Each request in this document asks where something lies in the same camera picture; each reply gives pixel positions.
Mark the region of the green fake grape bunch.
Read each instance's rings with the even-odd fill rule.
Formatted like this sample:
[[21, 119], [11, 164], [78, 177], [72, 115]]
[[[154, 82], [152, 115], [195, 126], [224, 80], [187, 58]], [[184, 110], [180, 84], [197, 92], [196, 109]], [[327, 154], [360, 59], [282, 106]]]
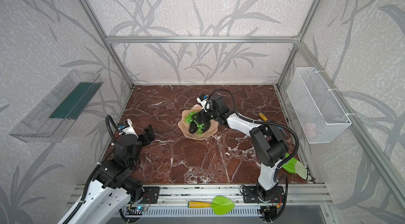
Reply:
[[[189, 125], [190, 125], [190, 123], [194, 121], [194, 120], [193, 120], [193, 115], [196, 114], [196, 113], [198, 113], [198, 112], [195, 112], [195, 111], [190, 112], [190, 113], [185, 117], [184, 122], [185, 122], [186, 124], [189, 124]], [[198, 134], [198, 135], [202, 135], [203, 133], [205, 133], [205, 132], [209, 129], [209, 128], [204, 128], [204, 124], [199, 125], [199, 127], [200, 127], [200, 130], [199, 130], [198, 132], [196, 132], [196, 134]]]

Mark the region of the dark fake avocado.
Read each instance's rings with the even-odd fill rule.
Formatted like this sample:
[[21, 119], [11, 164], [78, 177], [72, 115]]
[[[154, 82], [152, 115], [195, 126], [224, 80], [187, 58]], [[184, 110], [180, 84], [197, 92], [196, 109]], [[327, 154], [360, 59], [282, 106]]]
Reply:
[[191, 122], [189, 126], [189, 133], [194, 134], [200, 130], [199, 125], [196, 122]]

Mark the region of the pink scalloped fruit bowl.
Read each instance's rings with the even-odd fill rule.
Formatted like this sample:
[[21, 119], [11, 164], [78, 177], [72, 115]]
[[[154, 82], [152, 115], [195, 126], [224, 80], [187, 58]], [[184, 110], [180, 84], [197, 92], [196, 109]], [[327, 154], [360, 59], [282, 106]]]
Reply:
[[193, 140], [205, 140], [218, 131], [217, 121], [200, 117], [198, 112], [202, 109], [200, 105], [194, 105], [190, 110], [182, 112], [178, 127], [183, 136]]

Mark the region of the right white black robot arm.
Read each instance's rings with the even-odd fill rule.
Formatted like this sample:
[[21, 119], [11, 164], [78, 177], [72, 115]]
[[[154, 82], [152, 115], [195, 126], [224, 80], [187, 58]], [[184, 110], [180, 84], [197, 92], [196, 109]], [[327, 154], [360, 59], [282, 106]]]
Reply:
[[298, 136], [287, 126], [254, 120], [242, 115], [236, 110], [233, 95], [231, 96], [233, 109], [229, 108], [222, 96], [216, 94], [217, 92], [221, 92], [221, 89], [197, 98], [202, 109], [193, 116], [193, 119], [197, 124], [205, 125], [215, 120], [220, 125], [242, 132], [251, 138], [256, 156], [261, 163], [256, 183], [257, 196], [260, 201], [266, 203], [276, 194], [277, 176], [282, 165], [288, 163], [299, 150]]

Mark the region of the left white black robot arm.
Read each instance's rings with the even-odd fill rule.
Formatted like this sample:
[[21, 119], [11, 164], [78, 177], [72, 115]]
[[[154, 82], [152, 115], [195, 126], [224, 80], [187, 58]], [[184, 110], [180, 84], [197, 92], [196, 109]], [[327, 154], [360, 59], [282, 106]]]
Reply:
[[106, 224], [126, 204], [137, 203], [144, 196], [142, 182], [130, 174], [142, 148], [156, 138], [153, 127], [137, 134], [131, 120], [115, 123], [110, 115], [105, 124], [112, 150], [92, 170], [82, 195], [61, 218], [61, 224]]

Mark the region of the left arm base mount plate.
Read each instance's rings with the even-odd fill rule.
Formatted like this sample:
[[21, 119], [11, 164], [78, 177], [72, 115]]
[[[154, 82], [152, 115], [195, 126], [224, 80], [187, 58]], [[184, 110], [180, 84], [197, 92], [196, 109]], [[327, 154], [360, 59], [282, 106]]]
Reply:
[[143, 186], [141, 191], [141, 197], [136, 201], [137, 204], [157, 204], [160, 193], [160, 187], [158, 186]]

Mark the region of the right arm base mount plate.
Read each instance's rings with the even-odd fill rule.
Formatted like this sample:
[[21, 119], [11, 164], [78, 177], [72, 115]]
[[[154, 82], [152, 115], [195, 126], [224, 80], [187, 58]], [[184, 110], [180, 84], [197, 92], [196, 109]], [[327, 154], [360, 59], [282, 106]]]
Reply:
[[285, 201], [284, 188], [280, 185], [276, 185], [270, 190], [264, 190], [260, 186], [246, 186], [241, 185], [239, 191], [243, 196], [244, 203], [271, 203], [280, 204]]

